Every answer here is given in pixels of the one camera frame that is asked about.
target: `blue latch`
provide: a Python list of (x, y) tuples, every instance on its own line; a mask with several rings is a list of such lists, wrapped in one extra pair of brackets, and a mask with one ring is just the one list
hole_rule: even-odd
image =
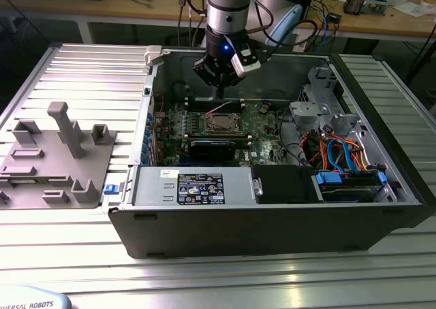
[(318, 184), (342, 183), (341, 175), (338, 172), (320, 172), (316, 174)]
[(106, 184), (103, 189), (105, 195), (119, 195), (120, 186), (118, 184)]
[(385, 184), (388, 181), (388, 178), (386, 177), (385, 173), (379, 172), (378, 176), (381, 183)]

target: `aluminum profile table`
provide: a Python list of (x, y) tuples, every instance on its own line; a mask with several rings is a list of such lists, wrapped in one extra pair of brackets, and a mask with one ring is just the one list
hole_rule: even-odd
[[(46, 116), (46, 105), (67, 99), (70, 117), (78, 119), (83, 129), (105, 122), (118, 131), (106, 181), (122, 180), (144, 82), (145, 50), (71, 44), (51, 48), (1, 117), (0, 156), (14, 141), (10, 131), (19, 118), (56, 129)], [(393, 87), (386, 84), (392, 83), (394, 74), (385, 63), (361, 56), (344, 60), (379, 106), (377, 110), (387, 111), (384, 101), (389, 108), (398, 106), (398, 113), (405, 111), (401, 106), (420, 108), (399, 81), (393, 83), (401, 89), (389, 89)], [(374, 76), (368, 80), (369, 71), (391, 82)], [(384, 90), (382, 86), (387, 88), (383, 96), (380, 92), (371, 96), (371, 91)], [(401, 101), (398, 93), (414, 102)], [(397, 100), (380, 100), (389, 95)], [(347, 102), (352, 107), (352, 99)], [(404, 138), (400, 143), (405, 150), (419, 146), (410, 143), (425, 140), (431, 128), (425, 112), (418, 114), (423, 121), (410, 114), (408, 123), (393, 118), (389, 123), (393, 132), (398, 130), (396, 137)], [(383, 114), (387, 120), (390, 115)], [(434, 176), (432, 157), (409, 155), (422, 168), (421, 174)], [(434, 190), (431, 179), (427, 180)], [(101, 208), (0, 211), (0, 284), (31, 284), (63, 292), (77, 309), (433, 309), (435, 253), (436, 216), (415, 229), (395, 231), (367, 252), (137, 260), (127, 255)]]

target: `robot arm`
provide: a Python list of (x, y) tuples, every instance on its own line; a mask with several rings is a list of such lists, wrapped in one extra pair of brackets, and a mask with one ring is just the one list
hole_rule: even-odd
[(206, 53), (194, 71), (223, 97), (224, 88), (235, 85), (250, 71), (260, 68), (245, 30), (250, 0), (208, 0)]

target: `blue cable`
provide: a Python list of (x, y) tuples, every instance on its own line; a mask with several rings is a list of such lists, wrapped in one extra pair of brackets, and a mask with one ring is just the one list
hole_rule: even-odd
[(339, 165), (337, 165), (332, 157), (332, 149), (333, 149), (333, 144), (335, 141), (339, 141), (340, 143), (342, 143), (342, 147), (343, 147), (343, 154), (345, 156), (345, 160), (347, 161), (347, 165), (350, 171), (352, 172), (359, 172), (359, 169), (354, 165), (354, 162), (352, 161), (350, 155), (349, 155), (349, 151), (348, 151), (348, 145), (345, 143), (345, 141), (343, 141), (342, 139), (338, 139), (337, 137), (335, 139), (332, 139), (327, 146), (327, 157), (328, 157), (328, 161), (330, 161), (330, 164), (332, 164), (337, 170), (339, 170), (342, 174), (344, 173), (342, 167), (340, 167)]
[(318, 49), (317, 49), (317, 52), (320, 52), (321, 49), (324, 47), (324, 42), (326, 41), (326, 36), (327, 36), (327, 19), (326, 19), (326, 16), (324, 15), (323, 11), (321, 11), (321, 10), (317, 10), (317, 11), (321, 14), (322, 20), (324, 21), (324, 35), (322, 36), (321, 43), (320, 43), (320, 45), (318, 46)]

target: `power supply label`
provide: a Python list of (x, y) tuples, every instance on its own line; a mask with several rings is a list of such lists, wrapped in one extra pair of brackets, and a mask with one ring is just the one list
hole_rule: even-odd
[(223, 205), (223, 174), (179, 174), (177, 202), (180, 205)]

